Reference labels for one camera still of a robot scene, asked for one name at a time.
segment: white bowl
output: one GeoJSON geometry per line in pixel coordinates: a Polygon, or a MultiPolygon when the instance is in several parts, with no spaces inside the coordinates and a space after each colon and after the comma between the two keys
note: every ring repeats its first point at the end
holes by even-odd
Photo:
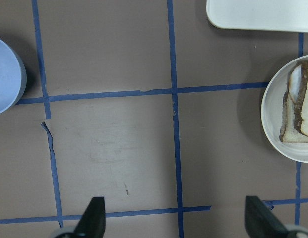
{"type": "Polygon", "coordinates": [[[26,70],[20,57],[0,40],[0,113],[18,102],[26,82],[26,70]]]}
{"type": "Polygon", "coordinates": [[[288,77],[297,63],[305,60],[308,55],[289,62],[274,75],[263,96],[261,119],[265,134],[276,150],[292,160],[308,163],[308,144],[282,143],[279,139],[288,77]]]}

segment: white tray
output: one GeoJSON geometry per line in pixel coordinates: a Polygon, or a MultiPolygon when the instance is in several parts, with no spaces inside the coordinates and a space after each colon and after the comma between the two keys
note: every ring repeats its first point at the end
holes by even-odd
{"type": "Polygon", "coordinates": [[[219,28],[308,32],[308,0],[207,0],[219,28]]]}

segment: white rectangular tray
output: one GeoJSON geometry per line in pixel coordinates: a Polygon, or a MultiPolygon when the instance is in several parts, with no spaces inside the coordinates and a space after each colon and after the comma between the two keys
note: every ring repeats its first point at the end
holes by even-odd
{"type": "Polygon", "coordinates": [[[308,32],[308,0],[207,0],[219,28],[308,32]]]}

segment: bowl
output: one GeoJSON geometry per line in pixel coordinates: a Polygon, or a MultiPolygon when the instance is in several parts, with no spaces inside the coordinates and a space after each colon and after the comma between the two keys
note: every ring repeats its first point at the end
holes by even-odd
{"type": "Polygon", "coordinates": [[[261,105],[261,121],[269,142],[284,156],[308,163],[308,144],[282,143],[279,133],[282,126],[283,96],[287,81],[295,66],[308,60],[308,55],[299,57],[283,66],[269,82],[261,105]]]}
{"type": "Polygon", "coordinates": [[[0,113],[15,105],[26,88],[25,66],[17,53],[0,39],[0,113]]]}

